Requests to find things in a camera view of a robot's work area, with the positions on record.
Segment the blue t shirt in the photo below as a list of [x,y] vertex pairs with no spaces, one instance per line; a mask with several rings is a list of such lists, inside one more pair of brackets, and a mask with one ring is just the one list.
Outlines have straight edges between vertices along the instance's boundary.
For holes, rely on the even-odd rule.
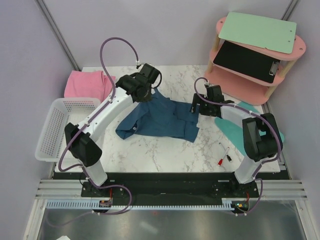
[[139,103],[115,130],[123,140],[132,135],[170,137],[193,143],[199,132],[199,112],[190,112],[192,105],[171,100],[158,90],[152,100]]

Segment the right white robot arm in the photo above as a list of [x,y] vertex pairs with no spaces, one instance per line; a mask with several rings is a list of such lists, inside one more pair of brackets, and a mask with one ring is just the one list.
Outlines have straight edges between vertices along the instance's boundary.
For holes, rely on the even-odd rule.
[[208,116],[228,120],[242,128],[245,155],[234,172],[236,180],[229,184],[230,193],[240,197],[247,191],[246,184],[255,180],[261,167],[277,161],[281,155],[283,143],[275,118],[271,113],[257,114],[231,100],[213,102],[195,93],[190,111],[194,112],[197,107],[208,107]]

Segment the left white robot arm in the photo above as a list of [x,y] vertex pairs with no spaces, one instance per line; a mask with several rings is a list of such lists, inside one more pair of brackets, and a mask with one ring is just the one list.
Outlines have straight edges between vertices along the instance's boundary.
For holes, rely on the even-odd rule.
[[85,174],[92,182],[92,191],[99,197],[106,196],[110,191],[110,185],[100,158],[102,149],[97,141],[104,133],[108,125],[126,108],[137,102],[151,100],[152,85],[159,79],[162,82],[162,74],[159,70],[151,73],[135,72],[122,76],[108,96],[86,119],[74,125],[68,123],[64,128],[66,148],[61,159],[67,151],[70,151],[83,168]]

